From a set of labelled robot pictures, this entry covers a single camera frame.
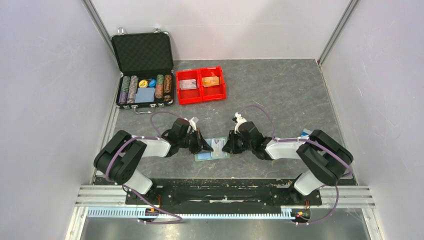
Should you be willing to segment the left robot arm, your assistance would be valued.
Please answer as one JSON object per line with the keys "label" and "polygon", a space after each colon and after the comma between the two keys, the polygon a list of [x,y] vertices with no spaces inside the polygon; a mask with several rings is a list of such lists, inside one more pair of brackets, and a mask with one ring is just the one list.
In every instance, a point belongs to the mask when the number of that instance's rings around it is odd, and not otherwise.
{"label": "left robot arm", "polygon": [[93,166],[107,181],[128,187],[145,204],[151,204],[157,198],[157,190],[153,181],[138,171],[140,160],[168,158],[180,149],[188,149],[193,155],[213,151],[196,126],[195,118],[177,118],[170,129],[155,137],[133,136],[120,130],[96,155]]}

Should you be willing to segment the white gold VIP card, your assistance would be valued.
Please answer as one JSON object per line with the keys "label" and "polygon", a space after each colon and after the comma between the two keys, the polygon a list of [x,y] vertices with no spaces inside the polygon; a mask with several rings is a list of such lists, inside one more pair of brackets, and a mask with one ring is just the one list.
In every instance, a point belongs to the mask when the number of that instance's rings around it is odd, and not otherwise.
{"label": "white gold VIP card", "polygon": [[228,153],[223,151],[227,139],[224,137],[213,138],[210,146],[212,147],[211,157],[216,159],[225,159],[228,157]]}

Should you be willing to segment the green card holder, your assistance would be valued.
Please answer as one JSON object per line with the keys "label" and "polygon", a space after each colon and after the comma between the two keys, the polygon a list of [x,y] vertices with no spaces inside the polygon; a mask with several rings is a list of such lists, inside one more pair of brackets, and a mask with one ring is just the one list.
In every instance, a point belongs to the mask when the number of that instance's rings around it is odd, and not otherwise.
{"label": "green card holder", "polygon": [[[211,140],[214,138],[206,138],[205,140],[207,141],[208,144],[211,144]],[[203,152],[203,153],[197,153],[194,155],[194,160],[196,162],[201,162],[201,161],[208,161],[208,160],[220,160],[220,159],[228,159],[230,157],[230,154],[228,154],[227,158],[213,158],[211,157],[211,152]]]}

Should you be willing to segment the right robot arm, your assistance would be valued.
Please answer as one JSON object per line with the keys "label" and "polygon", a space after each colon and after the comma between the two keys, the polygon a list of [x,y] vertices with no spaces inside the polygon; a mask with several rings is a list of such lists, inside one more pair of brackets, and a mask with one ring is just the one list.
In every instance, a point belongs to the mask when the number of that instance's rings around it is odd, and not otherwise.
{"label": "right robot arm", "polygon": [[260,160],[300,159],[307,171],[291,184],[289,199],[302,204],[323,186],[334,187],[352,173],[353,155],[320,129],[297,138],[263,136],[251,121],[238,123],[221,149],[229,154],[251,151]]}

